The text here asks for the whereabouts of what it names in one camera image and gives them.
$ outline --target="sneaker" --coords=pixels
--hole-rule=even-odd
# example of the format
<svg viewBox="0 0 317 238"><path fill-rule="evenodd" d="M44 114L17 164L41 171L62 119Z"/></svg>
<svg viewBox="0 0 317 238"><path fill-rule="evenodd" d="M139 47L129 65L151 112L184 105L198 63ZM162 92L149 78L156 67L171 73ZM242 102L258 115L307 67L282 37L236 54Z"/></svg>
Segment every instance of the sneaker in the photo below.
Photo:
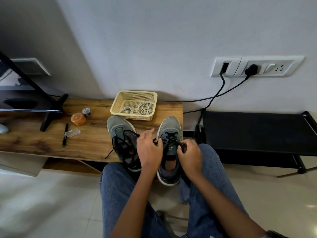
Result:
<svg viewBox="0 0 317 238"><path fill-rule="evenodd" d="M137 153L137 138L139 135L133 125L124 118L111 116L107 120L107 127L112 138L112 151L114 150L117 153L119 159L129 170L132 172L140 171L141 163Z"/></svg>
<svg viewBox="0 0 317 238"><path fill-rule="evenodd" d="M166 186L174 186L179 182L182 172L177 156L177 146L183 140L179 121L174 116L164 119L158 129L156 139L163 141L163 158L157 171L159 181Z"/></svg>

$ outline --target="pen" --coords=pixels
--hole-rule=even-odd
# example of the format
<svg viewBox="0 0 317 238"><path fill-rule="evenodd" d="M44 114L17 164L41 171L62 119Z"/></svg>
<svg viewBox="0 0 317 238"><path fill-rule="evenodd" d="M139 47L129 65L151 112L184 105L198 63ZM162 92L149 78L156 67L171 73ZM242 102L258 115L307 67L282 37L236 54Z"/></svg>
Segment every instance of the pen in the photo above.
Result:
<svg viewBox="0 0 317 238"><path fill-rule="evenodd" d="M66 126L65 126L64 139L63 139L63 144L62 144L63 147L66 146L66 138L67 138L67 136L66 136L65 133L66 133L67 131L68 131L68 123L67 123Z"/></svg>

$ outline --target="plastic basket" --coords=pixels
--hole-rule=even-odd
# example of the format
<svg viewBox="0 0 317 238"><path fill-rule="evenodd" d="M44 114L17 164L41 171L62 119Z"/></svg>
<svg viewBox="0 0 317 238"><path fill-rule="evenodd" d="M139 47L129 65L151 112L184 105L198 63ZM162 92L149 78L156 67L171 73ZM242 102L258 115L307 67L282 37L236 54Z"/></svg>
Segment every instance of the plastic basket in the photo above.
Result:
<svg viewBox="0 0 317 238"><path fill-rule="evenodd" d="M158 95L155 92L120 91L113 101L110 112L113 115L118 115L125 119L150 121L152 120L155 112L157 99ZM153 106L150 107L150 113L148 115L140 115L137 111L138 105L143 101L150 101L153 103ZM119 113L123 107L131 107L133 109L133 114L130 114L130 110L125 110Z"/></svg>

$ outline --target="orange container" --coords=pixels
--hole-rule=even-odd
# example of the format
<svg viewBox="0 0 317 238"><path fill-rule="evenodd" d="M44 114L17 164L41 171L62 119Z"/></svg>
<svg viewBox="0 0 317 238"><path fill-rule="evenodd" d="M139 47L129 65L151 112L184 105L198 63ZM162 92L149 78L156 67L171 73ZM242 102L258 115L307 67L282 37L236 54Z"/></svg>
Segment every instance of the orange container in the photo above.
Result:
<svg viewBox="0 0 317 238"><path fill-rule="evenodd" d="M70 118L70 120L76 124L77 126L81 126L84 123L86 123L86 118L82 113L75 113L72 115L72 117Z"/></svg>

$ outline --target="jeans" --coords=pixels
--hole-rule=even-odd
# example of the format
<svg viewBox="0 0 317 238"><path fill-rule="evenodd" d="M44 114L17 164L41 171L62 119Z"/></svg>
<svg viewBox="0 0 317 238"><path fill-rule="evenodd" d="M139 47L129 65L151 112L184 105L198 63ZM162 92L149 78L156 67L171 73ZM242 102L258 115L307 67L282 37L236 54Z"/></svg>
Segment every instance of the jeans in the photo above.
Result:
<svg viewBox="0 0 317 238"><path fill-rule="evenodd" d="M247 214L215 150L208 144L200 144L199 148L203 155L203 174L206 179ZM103 237L110 237L135 184L136 182L133 181L121 164L110 163L105 166L100 181ZM189 192L185 190L189 189L188 186L181 185L180 189L182 194L189 193L190 204L187 233L182 237L228 237L198 189L192 183ZM163 221L149 202L145 209L141 237L171 237Z"/></svg>

